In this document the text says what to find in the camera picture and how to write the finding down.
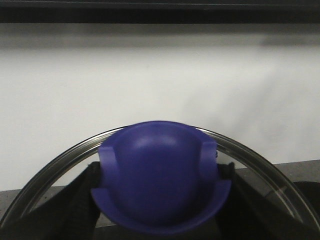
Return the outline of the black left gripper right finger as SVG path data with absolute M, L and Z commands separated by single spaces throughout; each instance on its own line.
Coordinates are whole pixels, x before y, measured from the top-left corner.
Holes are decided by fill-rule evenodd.
M 222 240 L 318 240 L 320 232 L 296 220 L 260 195 L 235 171 L 219 164 L 223 180 L 231 181 L 227 201 L 215 217 Z

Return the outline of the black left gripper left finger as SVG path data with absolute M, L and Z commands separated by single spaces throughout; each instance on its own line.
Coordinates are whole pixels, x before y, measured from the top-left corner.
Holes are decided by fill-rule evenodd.
M 91 163 L 46 203 L 2 227 L 2 240 L 91 240 L 100 210 L 91 189 L 100 181 L 100 164 Z

